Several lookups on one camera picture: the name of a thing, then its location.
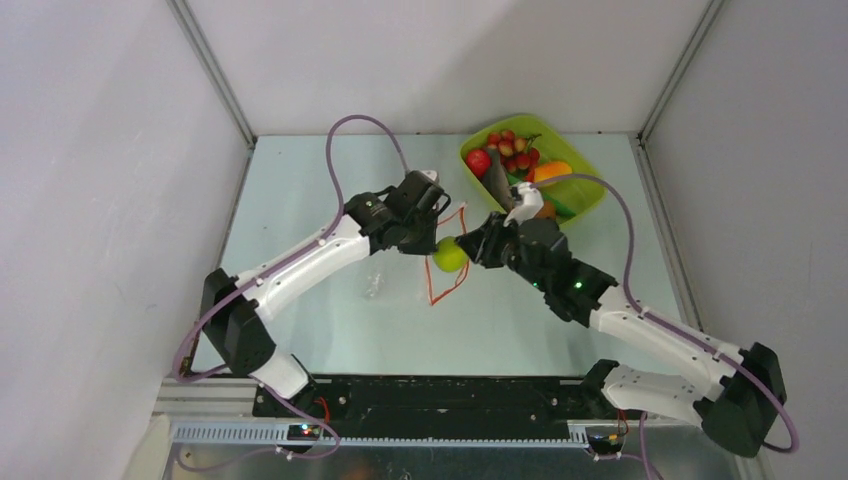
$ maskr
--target robotic arm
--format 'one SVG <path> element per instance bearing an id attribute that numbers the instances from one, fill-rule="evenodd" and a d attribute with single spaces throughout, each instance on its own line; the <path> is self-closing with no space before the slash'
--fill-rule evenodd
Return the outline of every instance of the robotic arm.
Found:
<path id="1" fill-rule="evenodd" d="M 438 209 L 439 200 L 447 201 Z M 429 255 L 436 248 L 439 214 L 450 204 L 434 171 L 411 171 L 398 187 L 355 195 L 333 231 L 323 227 L 292 250 L 256 268 L 230 276 L 217 269 L 206 277 L 201 308 L 208 311 L 246 282 L 246 290 L 216 313 L 203 328 L 224 363 L 235 375 L 252 376 L 288 399 L 309 382 L 306 370 L 282 352 L 265 324 L 298 295 L 341 268 L 381 250 L 396 247 L 410 255 Z M 260 275 L 309 244 L 317 246 L 270 276 Z"/>
<path id="2" fill-rule="evenodd" d="M 572 257 L 568 240 L 555 222 L 533 218 L 542 205 L 538 190 L 522 183 L 513 187 L 512 194 L 516 207 L 509 215 L 493 212 L 480 228 L 456 238 L 469 258 L 485 268 L 507 267 L 516 272 L 542 293 L 562 320 L 617 337 L 680 372 L 642 372 L 600 360 L 585 377 L 584 387 L 600 391 L 616 408 L 682 420 L 702 428 L 732 453 L 755 456 L 777 411 L 718 355 L 723 353 L 750 370 L 784 403 L 786 393 L 774 352 L 758 343 L 746 351 L 679 326 L 714 347 L 718 353 L 713 355 L 649 321 L 645 314 L 650 308 L 641 302 L 631 305 L 612 276 Z"/>
<path id="3" fill-rule="evenodd" d="M 698 426 L 726 450 L 753 457 L 777 417 L 775 407 L 743 375 L 679 335 L 649 321 L 648 307 L 631 305 L 610 275 L 573 258 L 555 222 L 534 218 L 542 197 L 529 183 L 512 188 L 516 206 L 493 212 L 478 229 L 456 238 L 471 261 L 485 268 L 507 267 L 536 287 L 564 321 L 613 335 L 674 366 L 680 375 L 642 372 L 600 360 L 583 386 L 619 409 L 658 413 Z M 439 200 L 447 202 L 438 207 Z M 246 282 L 246 290 L 204 327 L 233 374 L 252 376 L 290 399 L 307 387 L 309 375 L 288 352 L 280 351 L 265 324 L 289 302 L 333 272 L 378 251 L 396 247 L 411 255 L 435 252 L 439 214 L 450 203 L 435 172 L 412 171 L 398 187 L 355 195 L 331 223 L 292 251 L 317 246 L 273 274 L 291 252 L 230 276 L 218 269 L 206 278 L 202 308 L 210 309 Z M 755 343 L 749 350 L 680 326 L 688 334 L 741 364 L 780 400 L 786 393 L 777 356 Z"/>

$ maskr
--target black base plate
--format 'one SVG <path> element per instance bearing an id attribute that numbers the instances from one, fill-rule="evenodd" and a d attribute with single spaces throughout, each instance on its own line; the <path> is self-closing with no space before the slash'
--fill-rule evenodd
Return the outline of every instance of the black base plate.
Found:
<path id="1" fill-rule="evenodd" d="M 256 417 L 292 414 L 259 388 Z M 343 437 L 511 440 L 569 438 L 568 420 L 615 419 L 593 389 L 568 377 L 316 375 L 292 399 Z"/>

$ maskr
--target table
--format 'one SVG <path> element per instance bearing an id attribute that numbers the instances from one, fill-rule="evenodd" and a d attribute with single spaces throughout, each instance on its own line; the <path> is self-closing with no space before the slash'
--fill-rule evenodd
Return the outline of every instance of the table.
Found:
<path id="1" fill-rule="evenodd" d="M 628 136 L 565 137 L 620 190 L 632 210 L 634 291 L 655 310 L 679 317 Z M 476 228 L 490 208 L 460 170 L 457 152 L 465 138 L 402 135 L 399 141 L 411 168 L 439 171 L 454 205 L 467 203 L 468 227 Z M 222 259 L 228 273 L 288 250 L 332 218 L 336 200 L 324 161 L 325 140 L 259 138 Z M 333 143 L 345 199 L 402 179 L 397 154 L 385 136 L 338 136 Z M 576 258 L 621 278 L 627 230 L 611 195 L 566 233 Z M 472 266 L 465 283 L 431 307 L 423 262 L 422 257 L 389 251 L 350 265 L 301 295 L 269 332 L 314 373 L 581 376 L 601 358 L 674 373 L 618 339 L 559 320 L 538 291 L 506 269 Z M 371 288 L 375 275 L 383 279 L 376 292 Z M 202 336 L 192 369 L 220 363 Z"/>

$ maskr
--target white wall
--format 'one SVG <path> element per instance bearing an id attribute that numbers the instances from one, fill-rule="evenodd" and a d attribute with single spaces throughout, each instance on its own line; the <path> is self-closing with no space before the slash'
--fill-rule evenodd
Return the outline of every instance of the white wall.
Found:
<path id="1" fill-rule="evenodd" d="M 779 479 L 845 476 L 847 21 L 729 2 L 649 145 L 705 322 L 780 356 L 802 447 L 770 455 Z"/>
<path id="2" fill-rule="evenodd" d="M 162 0 L 0 6 L 0 477 L 119 478 L 246 151 Z"/>
<path id="3" fill-rule="evenodd" d="M 322 134 L 350 113 L 406 133 L 466 132 L 516 112 L 573 132 L 637 130 L 706 4 L 191 2 L 260 135 Z"/>

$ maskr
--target green apple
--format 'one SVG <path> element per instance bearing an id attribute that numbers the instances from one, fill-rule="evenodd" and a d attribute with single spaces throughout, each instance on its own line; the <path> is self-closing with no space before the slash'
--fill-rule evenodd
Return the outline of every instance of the green apple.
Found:
<path id="1" fill-rule="evenodd" d="M 443 272 L 455 272 L 468 263 L 468 255 L 456 244 L 453 237 L 445 237 L 436 244 L 433 262 Z"/>

